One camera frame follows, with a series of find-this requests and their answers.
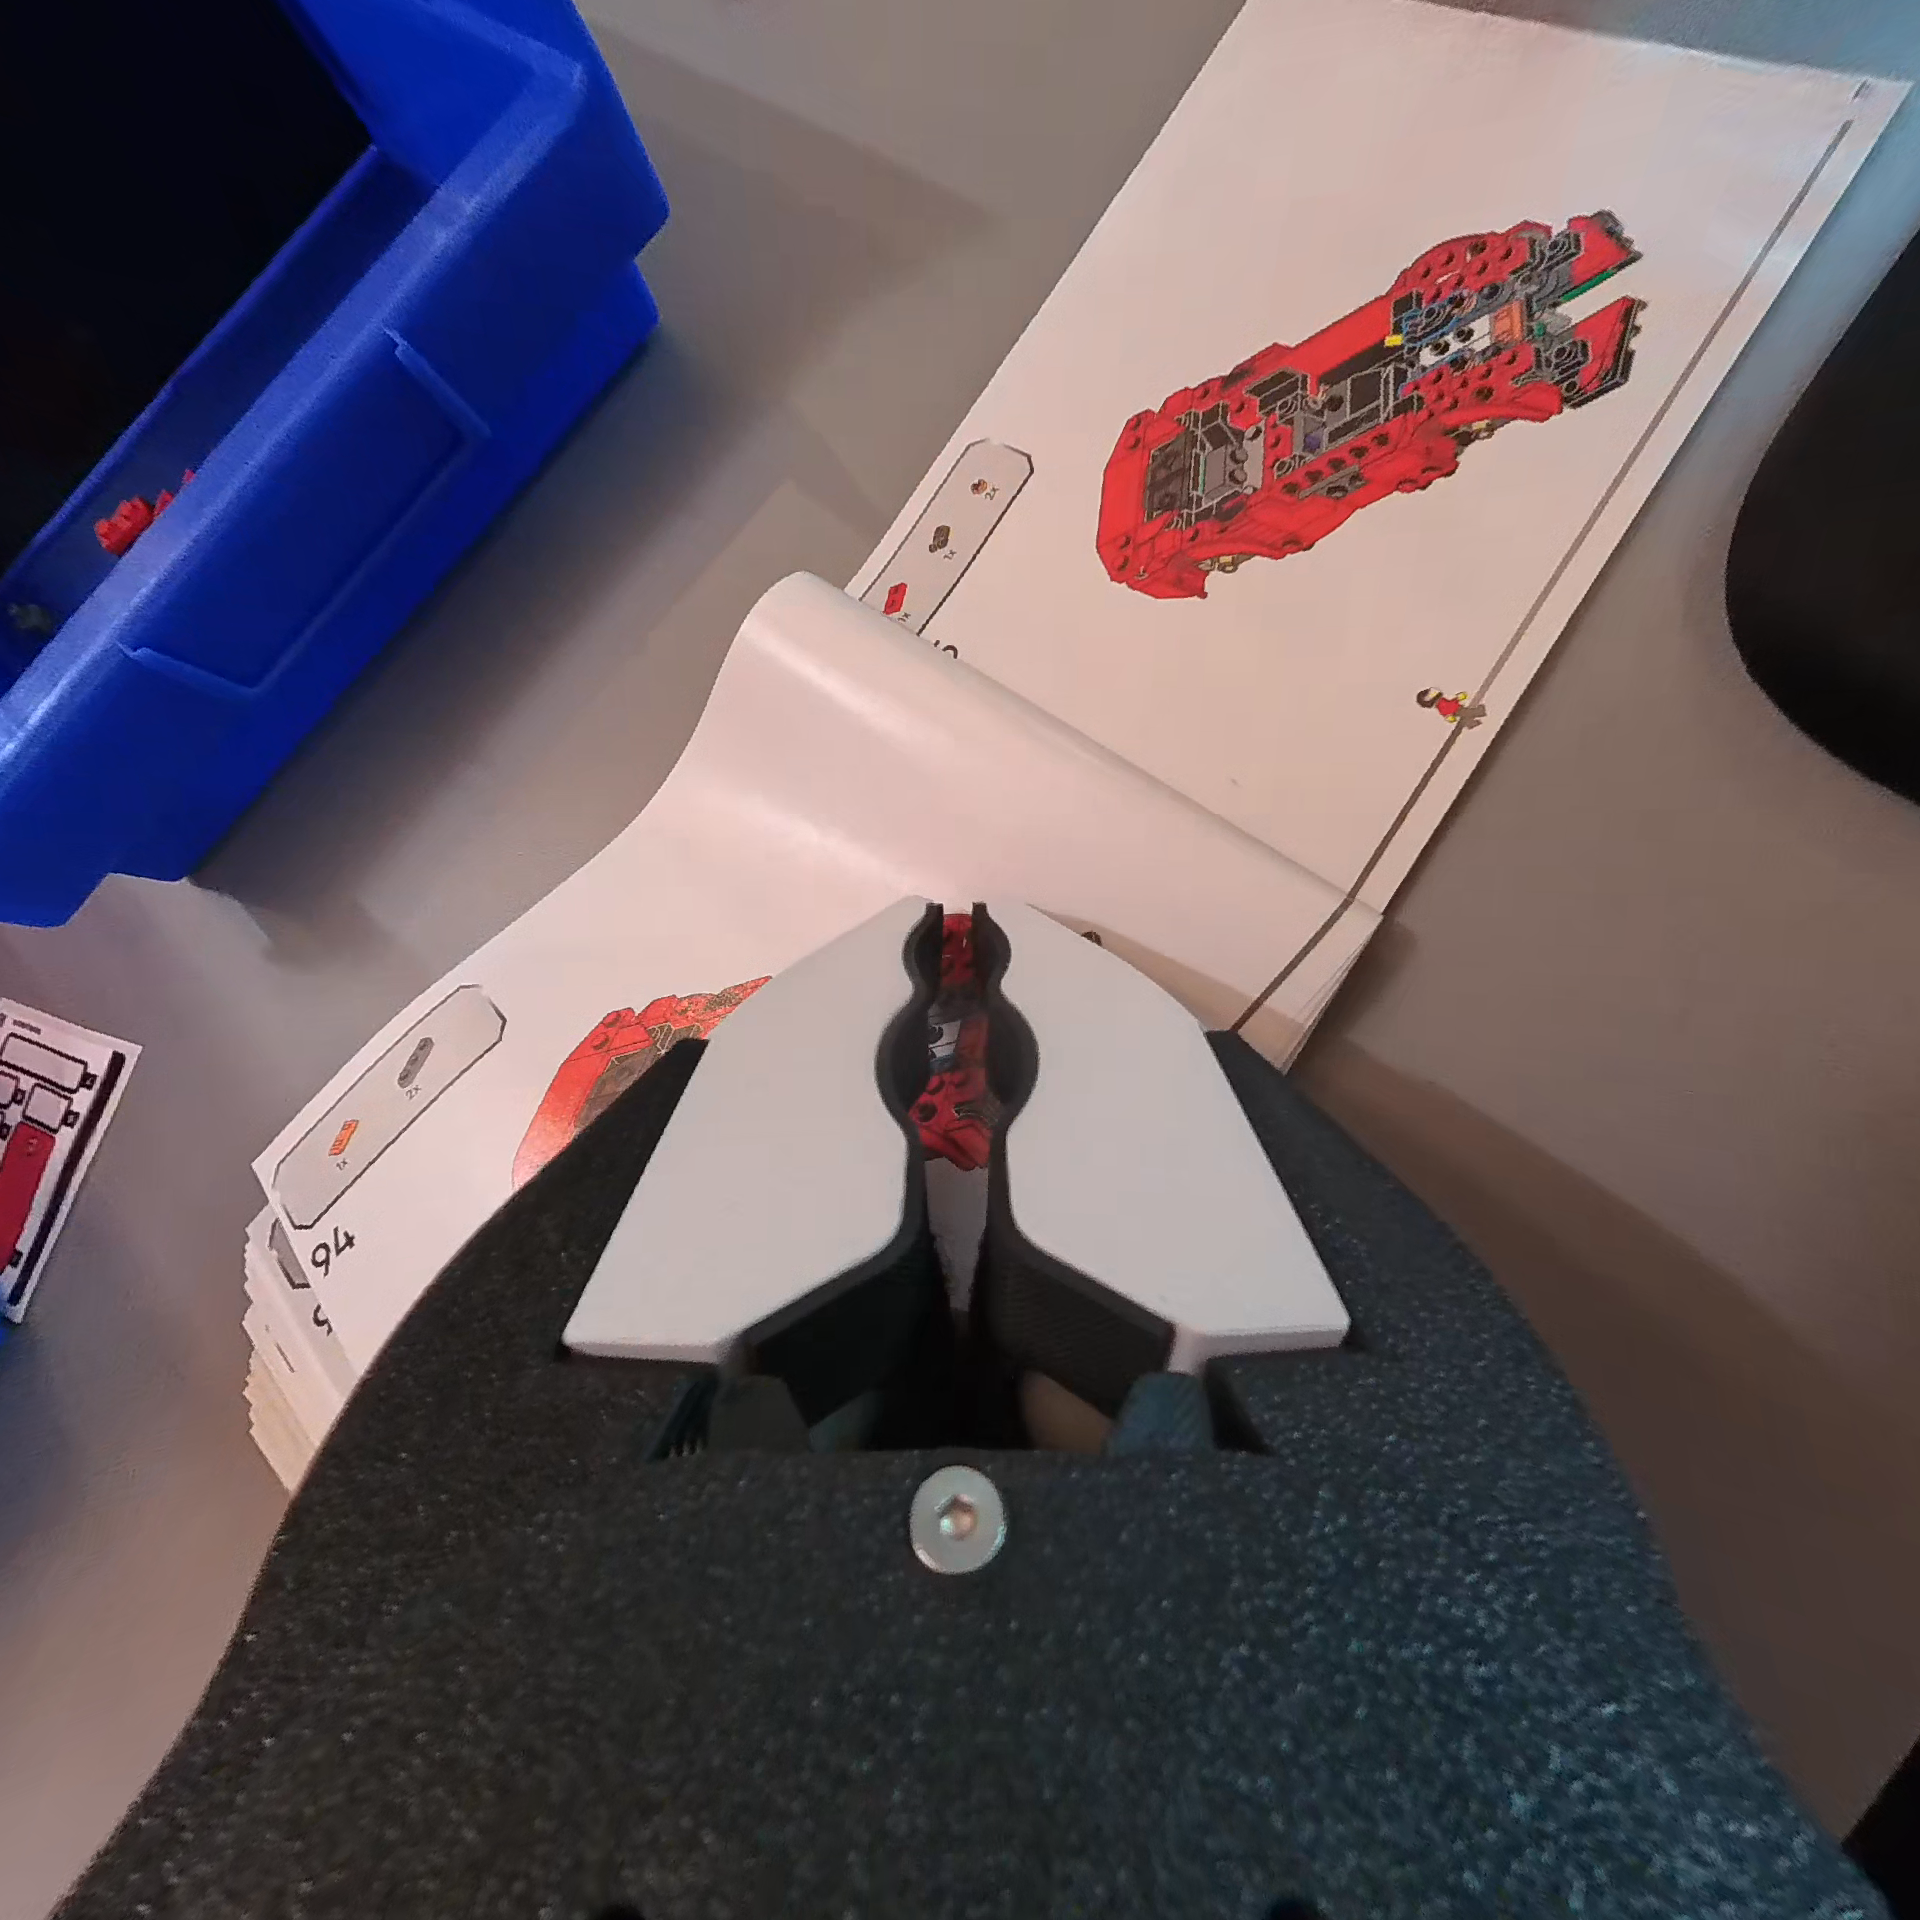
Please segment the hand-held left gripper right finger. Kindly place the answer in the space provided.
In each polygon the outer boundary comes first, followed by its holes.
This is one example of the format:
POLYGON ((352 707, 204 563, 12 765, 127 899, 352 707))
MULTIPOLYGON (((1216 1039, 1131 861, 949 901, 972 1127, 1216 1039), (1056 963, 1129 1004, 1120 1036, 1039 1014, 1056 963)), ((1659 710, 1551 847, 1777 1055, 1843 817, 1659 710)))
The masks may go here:
POLYGON ((1319 1351, 1350 1311, 1202 1023, 1022 901, 972 906, 999 1105, 972 1320, 1113 1418, 1137 1380, 1319 1351))

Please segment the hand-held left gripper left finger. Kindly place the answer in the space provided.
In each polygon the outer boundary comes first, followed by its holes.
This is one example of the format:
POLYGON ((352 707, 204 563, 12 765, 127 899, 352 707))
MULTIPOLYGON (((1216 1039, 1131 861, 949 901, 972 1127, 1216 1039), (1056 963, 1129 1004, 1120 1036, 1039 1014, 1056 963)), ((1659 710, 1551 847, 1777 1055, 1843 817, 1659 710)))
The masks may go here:
POLYGON ((713 1028, 561 1332, 573 1358, 779 1380, 922 1420, 948 1287, 912 1108, 943 910, 900 897, 713 1028))

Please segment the toy car instruction booklet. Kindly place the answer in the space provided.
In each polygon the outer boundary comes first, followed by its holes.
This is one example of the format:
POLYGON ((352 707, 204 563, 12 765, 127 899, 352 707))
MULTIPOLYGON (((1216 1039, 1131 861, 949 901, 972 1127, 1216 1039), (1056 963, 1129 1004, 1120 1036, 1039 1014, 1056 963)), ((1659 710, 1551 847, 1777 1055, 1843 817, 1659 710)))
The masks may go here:
POLYGON ((1246 4, 849 584, 767 588, 635 820, 256 1160, 275 1475, 492 1212, 900 899, 941 910, 948 1326, 999 1116, 975 904, 1287 1062, 1906 94, 1246 4))

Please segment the toy sticker sheet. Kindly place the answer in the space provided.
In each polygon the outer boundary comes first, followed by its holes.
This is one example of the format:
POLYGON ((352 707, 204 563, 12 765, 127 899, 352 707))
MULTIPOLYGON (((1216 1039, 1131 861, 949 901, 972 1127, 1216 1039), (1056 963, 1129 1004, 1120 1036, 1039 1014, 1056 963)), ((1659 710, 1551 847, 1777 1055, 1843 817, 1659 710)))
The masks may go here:
POLYGON ((25 1315, 141 1048, 2 999, 2 1317, 25 1315))

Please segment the red toy brick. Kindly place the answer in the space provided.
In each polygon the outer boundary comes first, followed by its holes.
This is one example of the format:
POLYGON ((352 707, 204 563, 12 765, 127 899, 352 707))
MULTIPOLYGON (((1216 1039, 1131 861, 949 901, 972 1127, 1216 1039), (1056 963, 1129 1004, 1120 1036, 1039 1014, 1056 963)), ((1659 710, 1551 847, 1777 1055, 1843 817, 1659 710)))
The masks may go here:
POLYGON ((171 488, 160 488, 152 495, 123 495, 110 511, 92 522, 97 547, 115 561, 123 560, 194 477, 195 472, 186 467, 171 488))

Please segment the blue plastic shelf bin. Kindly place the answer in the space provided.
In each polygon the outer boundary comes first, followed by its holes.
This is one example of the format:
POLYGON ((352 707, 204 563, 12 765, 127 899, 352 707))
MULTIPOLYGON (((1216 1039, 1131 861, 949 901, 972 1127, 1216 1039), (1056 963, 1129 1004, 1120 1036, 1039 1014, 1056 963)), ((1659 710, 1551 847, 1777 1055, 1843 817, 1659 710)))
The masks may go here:
POLYGON ((651 336, 665 218, 573 4, 3 4, 6 923, 211 851, 651 336))

